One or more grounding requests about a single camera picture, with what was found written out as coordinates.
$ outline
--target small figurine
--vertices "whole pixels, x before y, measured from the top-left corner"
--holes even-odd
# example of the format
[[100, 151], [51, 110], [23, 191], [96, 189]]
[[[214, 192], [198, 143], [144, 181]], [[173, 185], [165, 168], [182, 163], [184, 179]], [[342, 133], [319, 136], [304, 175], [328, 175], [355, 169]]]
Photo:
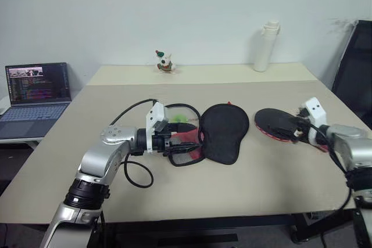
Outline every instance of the small figurine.
[[156, 65], [158, 67], [158, 69], [161, 70], [161, 71], [164, 71], [166, 73], [171, 73], [171, 71], [176, 68], [176, 65], [174, 65], [170, 61], [170, 57], [172, 56], [172, 54], [165, 55], [164, 52], [159, 52], [159, 51], [155, 51], [155, 52], [156, 52], [156, 55], [158, 56], [158, 58], [160, 60], [160, 63], [158, 63]]

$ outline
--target laptop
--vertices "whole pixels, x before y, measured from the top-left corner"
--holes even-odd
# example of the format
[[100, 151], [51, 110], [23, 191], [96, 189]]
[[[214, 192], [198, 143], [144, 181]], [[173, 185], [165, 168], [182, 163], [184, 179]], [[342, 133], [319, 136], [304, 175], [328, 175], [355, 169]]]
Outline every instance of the laptop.
[[42, 138], [71, 102], [67, 63], [5, 66], [10, 108], [0, 139]]

